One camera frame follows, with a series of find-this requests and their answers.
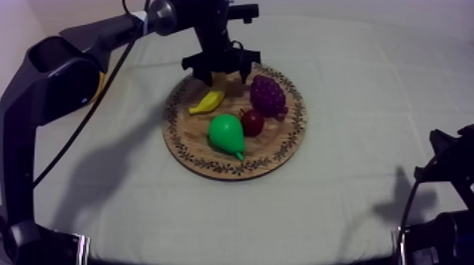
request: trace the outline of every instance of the plastic fruit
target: plastic fruit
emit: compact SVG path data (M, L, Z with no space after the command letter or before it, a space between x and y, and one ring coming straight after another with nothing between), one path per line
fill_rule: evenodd
M243 129L237 117L229 114L218 115L212 119L208 131L213 144L243 160Z
M255 137L259 135L263 130L263 125L265 124L265 119L262 114L258 111L251 109L249 111L244 111L241 117L241 123L243 127L243 134L247 137Z
M213 112L226 96L226 73L213 73L213 86L194 108L189 108L190 114Z
M256 75L250 86L250 102L254 109L265 117L278 117L280 114L287 114L285 107L286 97L278 85L271 78L263 75Z

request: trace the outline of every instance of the pear stem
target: pear stem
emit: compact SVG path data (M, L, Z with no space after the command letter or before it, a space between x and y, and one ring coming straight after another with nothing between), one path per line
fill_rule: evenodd
M243 156L241 153L236 153L238 160L243 161Z

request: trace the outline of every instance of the purple grapes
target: purple grapes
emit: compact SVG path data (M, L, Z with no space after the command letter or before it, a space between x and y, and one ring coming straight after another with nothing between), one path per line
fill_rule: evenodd
M256 75L250 86L250 102L265 117L277 117L288 113L282 88L271 78Z

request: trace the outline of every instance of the white wall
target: white wall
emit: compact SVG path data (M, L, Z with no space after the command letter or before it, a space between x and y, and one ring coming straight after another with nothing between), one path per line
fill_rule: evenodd
M416 27L474 41L473 0L256 0L263 13Z
M319 16L415 27L474 41L474 0L236 0L263 15ZM128 0L130 10L143 0ZM119 0L0 0L0 92L25 50L46 35L123 13Z
M0 94L20 66L25 51L46 37L26 0L0 0Z
M123 13L119 0L28 1L47 34ZM133 10L141 8L143 2L128 0ZM235 0L236 4L244 2L260 4L263 15L385 23L474 40L473 0Z

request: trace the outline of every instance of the black cable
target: black cable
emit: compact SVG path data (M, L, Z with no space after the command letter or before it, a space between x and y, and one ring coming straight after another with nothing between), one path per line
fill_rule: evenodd
M128 10L128 7L127 7L126 0L122 0L122 7L123 7L123 10L125 11L125 13L127 13L127 14L130 13L130 11Z
M399 264L399 258L401 258L401 238L405 234L406 230L406 223L408 221L408 215L410 213L411 206L413 204L413 200L415 199L415 194L418 189L418 186L420 185L420 181L416 180L415 184L413 184L413 187L411 188L410 195L408 196L408 200L406 201L405 209L403 210L403 216L401 217L401 222L400 222L400 231L399 234L396 238L396 251L395 251L395 258L394 258L394 265Z
M33 189L38 186L38 184L46 177L46 175L53 169L53 167L58 163L58 161L63 157L63 155L68 151L69 147L74 143L75 139L79 136L79 133L84 129L85 125L87 122L89 122L90 118L94 114L94 112L97 110L97 107L99 106L100 102L103 100L105 94L107 93L107 90L109 90L110 86L112 85L112 82L114 81L115 77L117 76L117 73L119 72L120 68L123 65L123 62L127 59L128 54L130 53L131 49L133 48L133 45L135 45L135 42L137 41L138 37L140 36L140 33L142 32L142 27L139 25L137 27L137 30L135 31L135 34L132 37L132 40L128 43L128 46L125 48L125 51L122 53L120 56L120 59L118 60L117 64L115 65L114 69L112 70L112 73L105 83L104 89L100 92L99 96L95 100L94 104L90 108L89 112L85 115L84 119L80 122L79 126L75 129L69 140L66 142L66 144L63 146L63 148L59 151L59 153L54 157L54 159L49 163L49 165L43 170L43 172L38 176L38 178L35 179L33 182Z
M143 10L145 10L145 12L148 12L148 9L150 8L150 0L146 0L145 1L145 7Z

